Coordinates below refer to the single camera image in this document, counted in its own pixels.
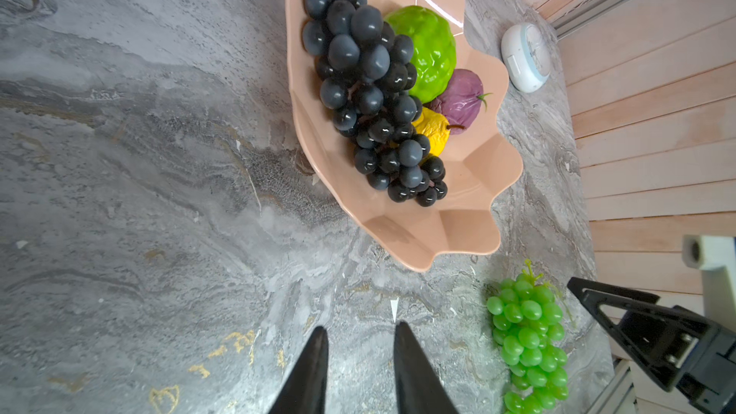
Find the yellow fruit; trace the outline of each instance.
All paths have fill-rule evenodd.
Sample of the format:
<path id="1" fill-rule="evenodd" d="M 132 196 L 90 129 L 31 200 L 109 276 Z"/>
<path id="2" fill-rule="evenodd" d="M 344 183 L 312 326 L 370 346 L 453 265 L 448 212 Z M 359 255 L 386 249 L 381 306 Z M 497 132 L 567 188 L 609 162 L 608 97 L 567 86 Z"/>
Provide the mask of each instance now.
<path id="1" fill-rule="evenodd" d="M 437 112 L 422 108 L 422 115 L 412 125 L 417 129 L 417 133 L 428 137 L 430 149 L 429 153 L 439 156 L 445 150 L 445 144 L 450 138 L 450 122 L 447 118 Z"/>

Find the pink bowl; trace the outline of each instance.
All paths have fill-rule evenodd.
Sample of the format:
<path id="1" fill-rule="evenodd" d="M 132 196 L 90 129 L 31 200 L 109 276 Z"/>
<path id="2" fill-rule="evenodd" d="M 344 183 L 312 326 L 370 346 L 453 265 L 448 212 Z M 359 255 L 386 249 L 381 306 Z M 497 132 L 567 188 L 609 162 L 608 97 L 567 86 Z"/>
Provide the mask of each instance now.
<path id="1" fill-rule="evenodd" d="M 509 73 L 499 59 L 473 50 L 463 35 L 465 0 L 368 0 L 383 14 L 407 5 L 432 8 L 455 34 L 457 68 L 474 71 L 483 81 L 488 109 L 481 109 L 463 134 L 450 137 L 442 160 L 447 197 L 429 208 L 413 201 L 391 201 L 371 188 L 353 166 L 353 148 L 332 126 L 319 100 L 314 58 L 301 42 L 308 17 L 302 0 L 286 0 L 287 64 L 299 142 L 319 178 L 340 206 L 393 257 L 414 271 L 427 271 L 441 253 L 491 254 L 501 244 L 493 221 L 493 199 L 519 179 L 519 152 L 498 132 L 496 115 Z"/>

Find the marble countertop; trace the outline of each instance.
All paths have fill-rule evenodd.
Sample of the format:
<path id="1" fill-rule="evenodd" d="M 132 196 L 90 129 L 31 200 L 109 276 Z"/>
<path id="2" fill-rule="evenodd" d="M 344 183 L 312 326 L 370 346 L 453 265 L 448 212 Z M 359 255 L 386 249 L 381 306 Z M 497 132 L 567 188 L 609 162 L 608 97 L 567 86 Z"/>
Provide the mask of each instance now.
<path id="1" fill-rule="evenodd" d="M 283 0 L 0 0 L 2 412 L 267 412 L 327 328 L 328 412 L 395 412 L 410 323 L 459 412 L 502 412 L 486 286 L 531 258 L 593 278 L 562 67 L 520 0 L 467 0 L 474 48 L 538 23 L 554 71 L 498 116 L 524 173 L 491 256 L 393 261 L 314 183 L 291 119 Z M 564 348 L 584 412 L 612 376 L 574 297 Z"/>

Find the bunch of green grapes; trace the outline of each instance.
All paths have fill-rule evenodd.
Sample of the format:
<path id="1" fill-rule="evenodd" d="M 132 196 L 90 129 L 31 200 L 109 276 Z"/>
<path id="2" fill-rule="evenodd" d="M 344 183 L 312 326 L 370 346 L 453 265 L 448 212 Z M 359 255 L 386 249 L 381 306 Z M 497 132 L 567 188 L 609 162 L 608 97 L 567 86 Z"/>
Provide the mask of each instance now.
<path id="1" fill-rule="evenodd" d="M 536 284 L 541 276 L 534 276 L 531 262 L 527 265 L 528 272 L 503 280 L 498 296 L 489 297 L 486 304 L 493 315 L 493 340 L 502 346 L 501 356 L 511 369 L 511 383 L 522 393 L 532 388 L 526 397 L 507 392 L 506 414 L 540 414 L 569 394 L 563 369 L 567 354 L 552 345 L 565 337 L 562 309 L 548 286 Z"/>

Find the clock face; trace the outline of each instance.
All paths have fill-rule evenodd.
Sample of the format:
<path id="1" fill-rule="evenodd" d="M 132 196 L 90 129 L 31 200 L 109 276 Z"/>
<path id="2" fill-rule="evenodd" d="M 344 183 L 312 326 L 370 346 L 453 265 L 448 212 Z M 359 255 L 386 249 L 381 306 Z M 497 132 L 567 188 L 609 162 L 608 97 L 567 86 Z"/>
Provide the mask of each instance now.
<path id="1" fill-rule="evenodd" d="M 531 51 L 531 59 L 534 61 L 534 65 L 537 66 L 539 74 L 542 77 L 547 77 L 552 69 L 552 61 L 544 37 L 537 26 L 529 26 L 526 31 L 526 42 L 529 45 L 529 51 Z"/>

